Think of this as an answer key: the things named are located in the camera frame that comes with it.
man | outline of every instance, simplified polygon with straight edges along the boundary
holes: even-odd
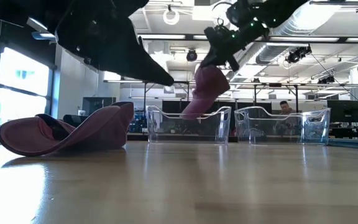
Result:
[[[281,107],[280,115],[289,115],[289,114],[296,113],[296,111],[294,111],[290,107],[290,105],[288,105],[287,101],[281,101],[280,107]],[[290,116],[282,121],[278,121],[275,126],[276,133],[280,134],[280,135],[297,134],[297,133],[299,133],[299,130],[300,130],[299,122],[300,122],[299,118],[295,117],[295,116]]]

ceiling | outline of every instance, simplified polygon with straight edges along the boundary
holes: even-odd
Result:
[[[146,6],[131,15],[130,18],[140,34],[203,34],[203,30],[206,27],[214,26],[214,22],[211,20],[193,20],[191,14],[196,7],[191,5],[191,1],[186,3],[185,7],[176,7],[183,10],[183,13],[180,12],[180,19],[175,25],[168,25],[164,22],[163,13],[167,7],[163,4],[161,6]],[[327,23],[316,29],[312,35],[330,37],[358,36],[358,13],[356,13],[356,8],[342,7]],[[166,42],[170,47],[183,47],[186,51],[196,49],[201,55],[208,52],[209,49],[208,41],[154,41]],[[346,82],[348,81],[349,69],[357,66],[355,62],[358,62],[358,44],[311,44],[311,49],[315,58],[309,55],[288,68],[288,64],[284,62],[285,55],[283,55],[263,69],[262,74],[259,73],[256,76],[260,77],[262,82],[287,82],[290,80],[291,82],[306,83],[311,81],[311,77],[318,78],[319,74],[325,72],[325,69],[340,68],[340,70],[336,71],[335,77],[339,82]],[[199,62],[187,62],[181,57],[168,61],[167,65],[170,71],[194,72],[197,63]]]

ductwork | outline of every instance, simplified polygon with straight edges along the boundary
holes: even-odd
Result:
[[[310,35],[325,24],[340,8],[340,6],[321,6],[307,2],[299,7],[282,25],[272,29],[270,35]],[[254,43],[246,52],[246,55],[240,59],[241,69],[239,73],[243,74],[247,71],[244,70],[247,63],[267,65],[285,53],[287,49],[288,47]]]

black cable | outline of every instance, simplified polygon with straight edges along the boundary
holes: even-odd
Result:
[[[322,63],[320,63],[320,61],[317,60],[317,58],[316,58],[312,53],[310,53],[310,55],[313,56],[314,59],[316,59],[316,61],[321,65],[321,67],[326,71],[326,73],[331,74],[328,70],[326,70],[326,68],[324,67],[324,65],[323,65]],[[336,80],[335,77],[333,77],[333,78],[334,78],[335,82],[337,82],[338,84],[342,85],[340,82],[338,82],[338,80]],[[348,90],[348,89],[345,88],[344,86],[342,86],[342,87],[343,87],[343,89],[345,89],[351,96],[353,96],[353,98],[355,98],[355,99],[358,101],[357,97],[354,96],[354,95],[351,93],[350,90]]]
[[[218,6],[220,4],[228,4],[228,5],[231,5],[231,6],[233,5],[232,3],[229,3],[229,2],[219,2],[212,8],[212,11],[216,8],[216,6]]]

computer monitor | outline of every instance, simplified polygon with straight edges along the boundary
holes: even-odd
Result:
[[[331,122],[358,122],[358,101],[328,100]]]

